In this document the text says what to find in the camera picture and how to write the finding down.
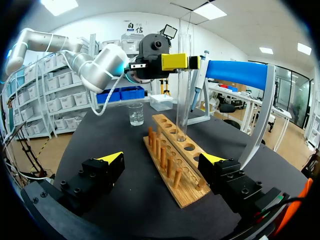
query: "white wall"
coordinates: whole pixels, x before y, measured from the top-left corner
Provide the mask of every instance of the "white wall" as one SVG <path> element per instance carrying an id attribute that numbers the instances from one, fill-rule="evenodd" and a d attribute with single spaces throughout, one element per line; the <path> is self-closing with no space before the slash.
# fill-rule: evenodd
<path id="1" fill-rule="evenodd" d="M 126 33 L 128 26 L 128 22 L 124 21 L 128 20 L 134 24 L 141 23 L 144 35 L 157 33 L 166 24 L 176 29 L 179 28 L 179 20 L 177 18 L 145 12 L 117 12 L 84 18 L 59 27 L 52 32 L 73 38 L 85 37 L 88 40 L 90 39 L 90 34 L 96 34 L 97 41 L 120 40 L 121 36 Z M 183 33 L 186 33 L 188 29 L 188 33 L 191 34 L 192 55 L 202 55 L 204 50 L 208 50 L 210 59 L 225 61 L 234 59 L 243 62 L 248 60 L 248 56 L 237 47 L 202 27 L 192 23 L 188 27 L 187 22 L 182 22 L 181 29 Z M 178 34 L 171 43 L 171 53 L 178 53 Z M 36 56 L 37 54 L 28 53 L 25 63 L 32 62 Z M 169 76 L 169 89 L 171 95 L 176 98 L 178 94 L 177 74 Z"/>
<path id="2" fill-rule="evenodd" d="M 256 62 L 261 62 L 261 63 L 277 65 L 279 67 L 283 67 L 283 68 L 295 71 L 295 72 L 297 72 L 299 74 L 302 74 L 302 75 L 306 76 L 307 78 L 311 79 L 310 78 L 310 72 L 307 72 L 307 71 L 301 69 L 298 66 L 294 66 L 294 65 L 291 65 L 291 64 L 283 62 L 283 61 L 277 61 L 277 60 L 273 60 L 273 59 L 269 59 L 269 58 L 254 57 L 254 56 L 248 56 L 248 60 L 249 61 L 256 61 Z"/>

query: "blue storage bin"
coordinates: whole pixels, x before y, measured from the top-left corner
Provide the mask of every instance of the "blue storage bin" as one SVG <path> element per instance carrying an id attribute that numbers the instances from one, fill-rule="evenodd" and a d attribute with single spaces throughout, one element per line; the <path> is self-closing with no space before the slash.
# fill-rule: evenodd
<path id="1" fill-rule="evenodd" d="M 22 84 L 25 83 L 25 76 L 18 76 L 17 82 L 18 82 L 18 87 L 21 87 Z"/>
<path id="2" fill-rule="evenodd" d="M 145 97 L 145 89 L 141 86 L 126 86 L 122 87 L 121 100 L 143 99 Z"/>
<path id="3" fill-rule="evenodd" d="M 238 92 L 238 88 L 234 86 L 228 86 L 228 89 L 231 89 L 232 92 Z"/>
<path id="4" fill-rule="evenodd" d="M 18 77 L 24 76 L 24 75 L 25 75 L 25 70 L 24 70 L 24 69 L 22 69 L 22 70 L 18 71 L 18 72 L 16 73 L 16 75 L 17 75 Z"/>
<path id="5" fill-rule="evenodd" d="M 104 90 L 102 93 L 96 95 L 96 101 L 98 104 L 104 104 L 106 102 L 110 90 L 111 89 Z M 120 88 L 115 88 L 109 99 L 109 103 L 116 101 L 120 101 Z"/>

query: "glass cylinder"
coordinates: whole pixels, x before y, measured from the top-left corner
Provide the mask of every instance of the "glass cylinder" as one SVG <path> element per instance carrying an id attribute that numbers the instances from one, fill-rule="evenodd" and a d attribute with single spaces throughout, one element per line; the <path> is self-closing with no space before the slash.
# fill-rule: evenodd
<path id="1" fill-rule="evenodd" d="M 189 56 L 191 56 L 191 35 L 178 35 L 178 51 L 185 53 L 187 56 L 187 65 L 189 67 Z M 183 142 L 186 140 L 188 117 L 189 117 L 189 100 L 191 87 L 191 71 L 189 69 L 178 70 L 178 96 L 176 109 L 176 140 Z"/>

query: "cable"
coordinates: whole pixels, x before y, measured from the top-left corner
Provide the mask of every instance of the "cable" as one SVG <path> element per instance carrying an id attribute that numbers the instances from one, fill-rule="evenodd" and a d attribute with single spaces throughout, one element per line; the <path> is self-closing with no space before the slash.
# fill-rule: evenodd
<path id="1" fill-rule="evenodd" d="M 21 176 L 24 176 L 25 178 L 27 179 L 33 179 L 33 180 L 44 180 L 44 179 L 49 179 L 49 177 L 31 177 L 31 176 L 26 176 L 24 175 L 23 173 L 21 173 L 19 170 L 17 170 L 14 166 L 12 166 L 11 164 L 9 163 L 5 163 L 7 164 L 8 166 L 10 166 L 11 168 L 13 168 L 14 170 L 16 170 Z"/>
<path id="2" fill-rule="evenodd" d="M 253 220 L 258 220 L 259 218 L 263 217 L 264 215 L 270 213 L 272 210 L 275 210 L 277 208 L 280 208 L 282 205 L 285 205 L 285 204 L 289 204 L 289 203 L 292 203 L 292 202 L 302 202 L 305 198 L 304 197 L 292 197 L 292 198 L 289 198 L 287 200 L 283 200 L 269 208 L 267 208 L 266 210 L 260 212 L 258 215 L 256 215 Z"/>
<path id="3" fill-rule="evenodd" d="M 108 94 L 108 97 L 107 97 L 106 100 L 105 100 L 105 103 L 104 103 L 104 105 L 103 105 L 103 108 L 102 108 L 101 112 L 97 112 L 97 111 L 95 110 L 95 108 L 94 108 L 93 105 L 92 105 L 91 96 L 90 96 L 90 91 L 89 91 L 89 90 L 86 91 L 87 96 L 88 96 L 88 100 L 89 100 L 89 103 L 90 103 L 90 106 L 91 106 L 91 109 L 92 109 L 92 111 L 94 112 L 95 115 L 97 115 L 97 116 L 100 117 L 100 116 L 102 116 L 102 114 L 104 114 L 104 112 L 105 112 L 105 110 L 106 110 L 106 108 L 107 108 L 107 104 L 108 104 L 108 102 L 109 102 L 109 99 L 111 98 L 112 93 L 114 92 L 117 84 L 118 84 L 118 83 L 120 82 L 120 80 L 124 77 L 124 75 L 125 75 L 125 73 L 123 72 L 123 73 L 121 74 L 121 76 L 120 76 L 120 77 L 115 81 L 115 83 L 113 84 L 113 86 L 112 86 L 112 88 L 111 88 L 111 90 L 110 90 L 110 92 L 109 92 L 109 94 Z"/>

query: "white cable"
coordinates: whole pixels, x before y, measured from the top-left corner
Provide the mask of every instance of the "white cable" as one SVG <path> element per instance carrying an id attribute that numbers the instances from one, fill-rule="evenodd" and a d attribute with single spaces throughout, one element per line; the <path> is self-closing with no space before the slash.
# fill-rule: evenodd
<path id="1" fill-rule="evenodd" d="M 112 88 L 111 88 L 111 90 L 110 90 L 110 92 L 109 92 L 109 94 L 108 94 L 108 97 L 107 97 L 106 100 L 105 100 L 105 103 L 104 103 L 104 105 L 103 105 L 103 108 L 102 108 L 101 112 L 97 112 L 97 111 L 95 110 L 95 108 L 94 108 L 93 105 L 92 105 L 90 92 L 87 91 L 87 95 L 88 95 L 88 99 L 89 99 L 89 102 L 90 102 L 90 106 L 91 106 L 91 109 L 92 109 L 92 111 L 94 112 L 95 115 L 97 115 L 97 116 L 100 117 L 102 114 L 104 114 L 104 112 L 105 112 L 105 110 L 106 110 L 106 108 L 107 108 L 107 104 L 108 104 L 108 102 L 109 102 L 109 99 L 111 98 L 112 93 L 114 92 L 117 84 L 118 84 L 118 83 L 120 82 L 120 80 L 124 77 L 124 75 L 125 75 L 125 73 L 122 73 L 121 76 L 120 76 L 120 77 L 115 81 L 115 83 L 113 84 L 113 86 L 112 86 Z"/>
<path id="2" fill-rule="evenodd" d="M 34 180 L 44 180 L 44 179 L 49 179 L 49 177 L 31 177 L 31 176 L 26 176 L 24 174 L 22 174 L 18 169 L 16 169 L 14 166 L 12 166 L 11 164 L 9 163 L 5 163 L 7 164 L 8 166 L 10 166 L 11 168 L 13 168 L 15 171 L 17 171 L 21 176 L 24 176 L 25 178 L 27 179 L 34 179 Z"/>

